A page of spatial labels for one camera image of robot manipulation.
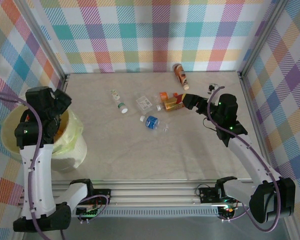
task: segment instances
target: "marble surface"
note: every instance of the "marble surface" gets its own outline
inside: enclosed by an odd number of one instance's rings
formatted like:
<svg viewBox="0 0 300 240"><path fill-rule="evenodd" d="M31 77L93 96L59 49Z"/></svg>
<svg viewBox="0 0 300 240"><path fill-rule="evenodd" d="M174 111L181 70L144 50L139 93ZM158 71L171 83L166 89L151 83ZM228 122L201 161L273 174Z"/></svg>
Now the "marble surface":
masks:
<svg viewBox="0 0 300 240"><path fill-rule="evenodd" d="M210 83L226 88L222 93L237 98L238 120L259 150L241 85L235 72L187 73L187 93L208 98ZM110 94L116 89L128 112L122 114ZM156 135L140 121L142 115L134 94L153 96L159 92L184 93L174 73L72 74L66 92L71 108L82 120L87 155L83 163L67 173L53 172L53 180L141 180L207 179L227 176L250 178L240 161L203 126L203 115L186 108L152 115L168 123L167 134Z"/></svg>

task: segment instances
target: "trash can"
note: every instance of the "trash can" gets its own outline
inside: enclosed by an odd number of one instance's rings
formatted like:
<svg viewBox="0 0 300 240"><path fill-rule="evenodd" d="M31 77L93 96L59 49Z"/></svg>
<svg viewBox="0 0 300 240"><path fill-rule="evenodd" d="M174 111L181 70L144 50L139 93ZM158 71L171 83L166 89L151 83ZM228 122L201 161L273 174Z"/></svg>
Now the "trash can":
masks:
<svg viewBox="0 0 300 240"><path fill-rule="evenodd" d="M11 157L21 160L20 148L17 146L15 129L21 115L28 109L19 105L3 121L0 138ZM60 128L54 137L51 169L58 172L70 172L76 169L87 155L87 144L82 136L83 124L68 108L60 117Z"/></svg>

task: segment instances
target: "water bottle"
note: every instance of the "water bottle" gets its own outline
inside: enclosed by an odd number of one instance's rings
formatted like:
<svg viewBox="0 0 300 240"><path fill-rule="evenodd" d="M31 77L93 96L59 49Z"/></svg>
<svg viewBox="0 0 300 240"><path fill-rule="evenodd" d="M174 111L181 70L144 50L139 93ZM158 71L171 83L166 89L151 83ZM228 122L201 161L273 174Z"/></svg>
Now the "water bottle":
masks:
<svg viewBox="0 0 300 240"><path fill-rule="evenodd" d="M145 123L145 126L149 129L156 130L161 133L165 133L168 131L168 124L165 123L164 121L160 121L158 118L154 116L146 116L142 115L140 117L140 121Z"/></svg>
<svg viewBox="0 0 300 240"><path fill-rule="evenodd" d="M122 100L122 97L118 94L116 90L110 91L112 94L112 98L115 101L116 106L120 110L121 113L125 114L128 111L128 108L126 107L124 101Z"/></svg>
<svg viewBox="0 0 300 240"><path fill-rule="evenodd" d="M144 94L136 93L135 101L138 109L141 111L143 115L146 115L151 111L161 110L161 105L159 103L154 102L152 100L150 101L150 99L146 97Z"/></svg>

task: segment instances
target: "plastic bottle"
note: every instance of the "plastic bottle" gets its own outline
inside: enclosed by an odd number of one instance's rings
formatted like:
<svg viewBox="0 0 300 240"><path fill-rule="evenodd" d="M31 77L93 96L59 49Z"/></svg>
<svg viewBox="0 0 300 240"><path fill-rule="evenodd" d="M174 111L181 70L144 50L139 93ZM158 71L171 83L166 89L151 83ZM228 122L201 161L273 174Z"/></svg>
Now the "plastic bottle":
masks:
<svg viewBox="0 0 300 240"><path fill-rule="evenodd" d="M144 94L136 93L135 94L135 101L138 109L141 111L143 115L146 115L147 113L151 111L160 111L162 109L160 103L157 101L153 101Z"/></svg>
<svg viewBox="0 0 300 240"><path fill-rule="evenodd" d="M115 101L116 106L118 107L120 112L123 113L123 114L128 112L128 108L125 105L124 101L122 100L122 97L120 97L120 95L118 94L118 92L116 90L111 90L110 92L111 92L112 98Z"/></svg>
<svg viewBox="0 0 300 240"><path fill-rule="evenodd" d="M141 116L140 121L145 123L145 126L149 129L156 130L161 133L165 133L168 131L168 124L164 121L160 121L158 118L154 116Z"/></svg>

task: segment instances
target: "white cap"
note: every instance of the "white cap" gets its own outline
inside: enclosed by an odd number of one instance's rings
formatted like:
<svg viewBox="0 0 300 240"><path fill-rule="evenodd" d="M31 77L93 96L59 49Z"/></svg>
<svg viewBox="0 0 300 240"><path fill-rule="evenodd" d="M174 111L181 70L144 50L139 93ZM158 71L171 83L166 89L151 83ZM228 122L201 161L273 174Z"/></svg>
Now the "white cap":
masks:
<svg viewBox="0 0 300 240"><path fill-rule="evenodd" d="M125 114L126 112L128 112L128 108L126 107L126 105L122 105L119 107L121 113Z"/></svg>

